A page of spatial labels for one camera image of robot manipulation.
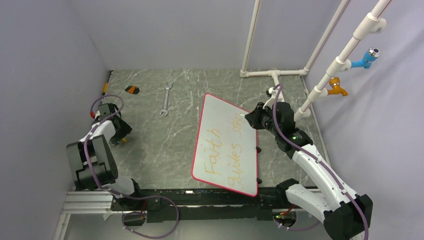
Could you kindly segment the red-framed whiteboard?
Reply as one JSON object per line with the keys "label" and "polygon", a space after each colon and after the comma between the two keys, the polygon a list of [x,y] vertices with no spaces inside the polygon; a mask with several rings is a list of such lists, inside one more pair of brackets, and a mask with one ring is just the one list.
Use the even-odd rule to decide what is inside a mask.
{"label": "red-framed whiteboard", "polygon": [[257,131],[248,111],[204,95],[191,166],[193,179],[249,197],[258,194]]}

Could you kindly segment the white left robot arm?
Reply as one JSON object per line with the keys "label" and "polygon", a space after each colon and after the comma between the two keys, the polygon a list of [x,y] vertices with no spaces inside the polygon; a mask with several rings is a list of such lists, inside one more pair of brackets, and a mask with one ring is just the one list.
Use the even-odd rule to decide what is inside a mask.
{"label": "white left robot arm", "polygon": [[78,191],[108,191],[117,198],[124,197],[124,204],[137,210],[143,205],[144,196],[136,191],[133,179],[119,175],[110,148],[123,143],[132,131],[118,110],[114,103],[101,104],[94,114],[89,133],[65,149]]}

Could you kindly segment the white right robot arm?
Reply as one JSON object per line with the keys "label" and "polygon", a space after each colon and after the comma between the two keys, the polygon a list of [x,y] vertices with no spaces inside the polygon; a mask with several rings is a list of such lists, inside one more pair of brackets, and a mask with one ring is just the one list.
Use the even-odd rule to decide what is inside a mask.
{"label": "white right robot arm", "polygon": [[373,202],[367,194],[359,195],[327,164],[312,139],[294,121],[294,111],[287,102],[272,107],[259,102],[245,114],[255,130],[267,130],[278,148],[299,165],[315,183],[321,195],[311,192],[294,179],[276,186],[275,200],[282,207],[301,207],[323,224],[333,240],[349,240],[361,233],[369,238]]}

